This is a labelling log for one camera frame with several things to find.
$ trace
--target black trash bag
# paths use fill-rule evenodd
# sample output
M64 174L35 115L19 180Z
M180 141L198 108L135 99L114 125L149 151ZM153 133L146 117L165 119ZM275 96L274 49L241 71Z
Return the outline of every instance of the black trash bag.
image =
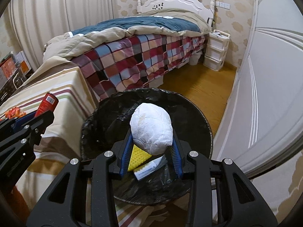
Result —
M184 96L163 89L139 88L119 92L101 101L98 109L84 122L81 136L82 160L94 159L110 150L115 142L125 139L129 122L141 103L152 103L164 108L172 121L179 140L210 158L213 138L209 123L200 109ZM149 162L157 158L152 156ZM135 205L161 205L189 192L190 181L182 181L167 163L148 177L140 180L133 172L122 181L113 180L116 199Z

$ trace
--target white headboard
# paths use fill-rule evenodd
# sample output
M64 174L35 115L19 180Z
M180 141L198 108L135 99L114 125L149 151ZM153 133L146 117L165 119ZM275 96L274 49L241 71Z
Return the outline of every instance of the white headboard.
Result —
M214 20L215 0L210 0L209 9L205 8L198 0L147 0L143 5L141 4L141 0L138 0L138 13L163 8L187 9L200 15L211 26Z

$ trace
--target silver bolt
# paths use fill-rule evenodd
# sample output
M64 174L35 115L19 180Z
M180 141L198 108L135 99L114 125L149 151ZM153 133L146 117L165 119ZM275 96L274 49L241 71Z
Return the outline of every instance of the silver bolt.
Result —
M111 157L113 154L114 154L114 153L113 153L112 151L110 151L110 150L104 152L104 156L105 156L105 157Z
M78 162L79 162L79 160L78 160L77 158L71 159L71 161L70 161L70 163L71 163L72 165L75 165L75 164L77 164Z
M199 155L199 153L198 153L197 151L190 151L190 152L189 152L189 155L190 155L191 157L197 157L197 156Z
M226 158L226 159L224 159L224 163L227 164L227 165L231 165L232 160L230 158Z

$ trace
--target yellow sponge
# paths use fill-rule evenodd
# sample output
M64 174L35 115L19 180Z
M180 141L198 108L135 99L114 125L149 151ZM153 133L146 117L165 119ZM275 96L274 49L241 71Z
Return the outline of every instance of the yellow sponge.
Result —
M150 154L146 153L142 149L138 148L136 145L133 147L133 151L131 153L131 160L129 162L128 166L128 172L133 171L136 169L139 165L141 165L143 162L148 160L151 157Z

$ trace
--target barcode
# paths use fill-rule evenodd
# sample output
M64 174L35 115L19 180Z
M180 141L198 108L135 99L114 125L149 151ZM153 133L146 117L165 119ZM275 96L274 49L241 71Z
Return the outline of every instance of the barcode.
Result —
M54 104L54 102L55 102L55 99L52 98L52 97L50 97L50 96L47 96L47 97L46 97L46 100L47 100L49 103L51 103L51 105Z

